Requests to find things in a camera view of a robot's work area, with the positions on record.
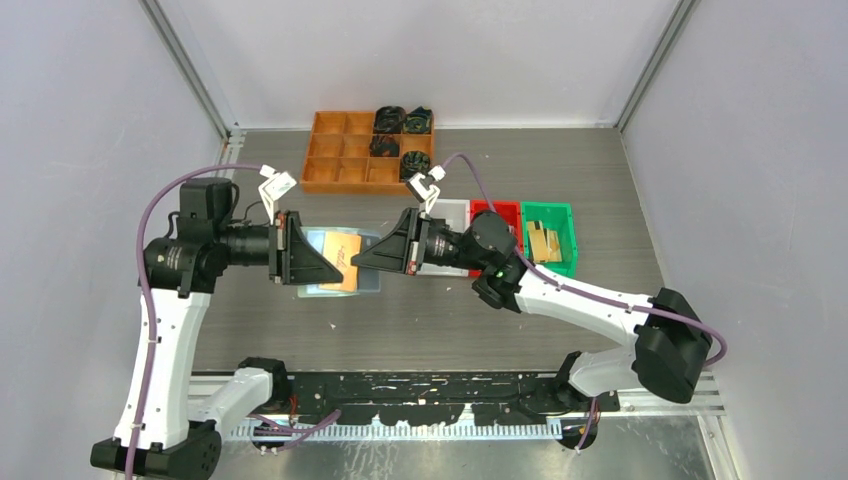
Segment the orange credit card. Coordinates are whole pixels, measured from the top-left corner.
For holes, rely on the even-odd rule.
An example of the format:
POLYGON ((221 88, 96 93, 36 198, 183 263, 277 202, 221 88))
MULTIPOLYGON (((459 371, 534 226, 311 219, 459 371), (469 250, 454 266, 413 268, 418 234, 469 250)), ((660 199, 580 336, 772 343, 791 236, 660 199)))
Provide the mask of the orange credit card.
POLYGON ((358 288, 358 268, 352 257, 359 254, 362 238, 355 233, 327 231, 324 236, 322 254, 343 275, 338 282, 320 284, 323 290, 353 293, 358 288))

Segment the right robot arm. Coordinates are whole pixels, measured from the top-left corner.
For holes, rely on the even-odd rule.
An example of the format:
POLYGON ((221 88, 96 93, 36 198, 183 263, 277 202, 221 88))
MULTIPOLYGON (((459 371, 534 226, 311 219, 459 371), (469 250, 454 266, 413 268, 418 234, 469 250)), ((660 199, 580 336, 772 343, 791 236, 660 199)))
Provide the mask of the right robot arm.
POLYGON ((614 341, 613 349, 566 356, 553 394, 571 411, 604 393, 639 387, 669 402, 690 402, 717 337, 677 291, 616 292, 530 262, 508 223, 491 210, 457 232, 442 219, 408 208, 389 234, 354 255, 352 263, 410 276, 423 264, 477 270, 472 289, 490 307, 562 320, 614 341))

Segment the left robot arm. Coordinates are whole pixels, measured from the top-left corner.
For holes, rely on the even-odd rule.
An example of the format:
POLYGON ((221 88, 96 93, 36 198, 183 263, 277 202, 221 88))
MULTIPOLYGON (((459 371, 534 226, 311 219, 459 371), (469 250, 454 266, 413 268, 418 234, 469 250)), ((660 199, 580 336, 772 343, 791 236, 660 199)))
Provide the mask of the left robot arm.
POLYGON ((128 479, 207 479, 228 432, 260 407, 277 413, 291 404, 285 364, 263 357, 241 361, 197 409, 188 392, 200 328, 227 268, 264 267, 282 285, 341 280, 308 242, 299 214, 277 208, 294 184, 285 172, 265 170, 258 191, 269 221, 253 225, 234 217, 240 191, 232 181, 175 183, 179 207, 168 232, 136 240, 141 325, 133 377, 113 434, 92 447, 93 467, 128 479))

